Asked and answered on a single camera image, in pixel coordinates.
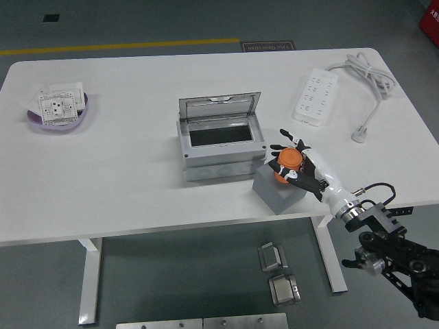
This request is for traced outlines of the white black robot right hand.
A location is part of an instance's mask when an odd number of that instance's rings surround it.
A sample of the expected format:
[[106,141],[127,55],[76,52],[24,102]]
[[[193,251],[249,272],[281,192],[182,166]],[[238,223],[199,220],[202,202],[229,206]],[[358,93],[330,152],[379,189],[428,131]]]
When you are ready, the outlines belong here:
[[268,164],[275,178],[314,194],[318,201],[329,206],[330,213],[337,218],[360,206],[357,197],[342,186],[340,179],[316,150],[284,129],[280,133],[292,145],[270,146],[274,159]]

